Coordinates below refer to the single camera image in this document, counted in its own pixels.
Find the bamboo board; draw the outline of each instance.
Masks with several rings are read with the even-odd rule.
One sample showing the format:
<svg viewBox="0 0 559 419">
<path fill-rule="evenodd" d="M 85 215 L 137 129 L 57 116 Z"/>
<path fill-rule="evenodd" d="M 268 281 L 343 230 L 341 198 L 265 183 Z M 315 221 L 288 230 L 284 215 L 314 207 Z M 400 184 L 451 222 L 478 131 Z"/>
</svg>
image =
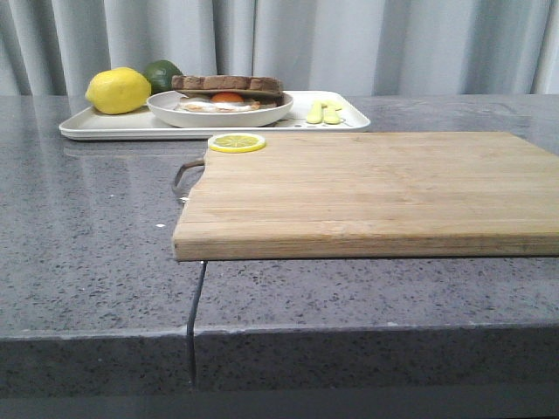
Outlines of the bamboo board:
<svg viewBox="0 0 559 419">
<path fill-rule="evenodd" d="M 559 157 L 511 134 L 266 140 L 207 152 L 177 260 L 559 254 Z"/>
</svg>

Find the egg yolk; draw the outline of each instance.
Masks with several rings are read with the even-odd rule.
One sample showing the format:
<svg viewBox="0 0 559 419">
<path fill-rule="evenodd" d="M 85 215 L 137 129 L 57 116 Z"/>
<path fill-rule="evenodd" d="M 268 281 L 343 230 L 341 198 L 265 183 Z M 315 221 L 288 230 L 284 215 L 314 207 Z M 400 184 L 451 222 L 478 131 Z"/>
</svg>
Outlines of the egg yolk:
<svg viewBox="0 0 559 419">
<path fill-rule="evenodd" d="M 243 97 L 235 92 L 220 92 L 211 97 L 212 102 L 244 102 Z"/>
</svg>

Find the white tray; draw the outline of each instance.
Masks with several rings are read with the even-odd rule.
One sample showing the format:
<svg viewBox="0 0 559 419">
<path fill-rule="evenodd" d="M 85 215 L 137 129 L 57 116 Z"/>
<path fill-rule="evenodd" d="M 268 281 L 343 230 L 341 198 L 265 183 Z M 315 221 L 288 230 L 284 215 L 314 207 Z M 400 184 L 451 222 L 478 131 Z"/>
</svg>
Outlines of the white tray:
<svg viewBox="0 0 559 419">
<path fill-rule="evenodd" d="M 333 131 L 355 132 L 365 131 L 370 120 L 347 102 L 340 94 L 324 91 L 286 91 L 293 96 L 293 107 L 285 118 L 255 128 L 178 128 L 172 127 L 158 120 L 149 109 L 144 106 L 132 113 L 122 115 L 105 115 L 97 112 L 91 106 L 59 125 L 60 133 L 65 137 L 78 141 L 104 140 L 189 140 L 209 138 L 223 132 L 304 132 Z M 337 100 L 343 109 L 338 111 L 342 123 L 338 125 L 308 124 L 305 119 L 313 100 Z"/>
</svg>

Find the lemon slice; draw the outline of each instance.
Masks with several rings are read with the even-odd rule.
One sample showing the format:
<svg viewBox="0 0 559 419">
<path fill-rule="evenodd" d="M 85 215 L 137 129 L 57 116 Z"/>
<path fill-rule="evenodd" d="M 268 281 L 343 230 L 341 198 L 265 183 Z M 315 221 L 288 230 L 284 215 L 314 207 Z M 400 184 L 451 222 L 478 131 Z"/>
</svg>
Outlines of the lemon slice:
<svg viewBox="0 0 559 419">
<path fill-rule="evenodd" d="M 208 147 L 211 150 L 222 153 L 248 153 L 260 150 L 265 145 L 264 137 L 248 133 L 214 135 L 208 140 Z"/>
</svg>

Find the lime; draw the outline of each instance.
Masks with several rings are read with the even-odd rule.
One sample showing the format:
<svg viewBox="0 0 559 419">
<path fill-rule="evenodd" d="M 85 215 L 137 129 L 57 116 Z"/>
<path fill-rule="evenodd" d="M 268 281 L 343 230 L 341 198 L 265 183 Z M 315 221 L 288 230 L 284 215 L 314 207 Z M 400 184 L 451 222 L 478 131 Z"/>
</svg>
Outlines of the lime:
<svg viewBox="0 0 559 419">
<path fill-rule="evenodd" d="M 208 140 L 211 150 L 222 153 L 248 153 L 260 150 L 265 145 L 264 137 L 246 133 L 214 135 Z"/>
<path fill-rule="evenodd" d="M 173 76 L 182 76 L 183 73 L 167 59 L 160 59 L 149 63 L 143 75 L 151 83 L 151 94 L 172 90 Z"/>
<path fill-rule="evenodd" d="M 103 113 L 134 111 L 146 103 L 151 85 L 139 72 L 119 67 L 96 74 L 89 82 L 86 99 Z"/>
</svg>

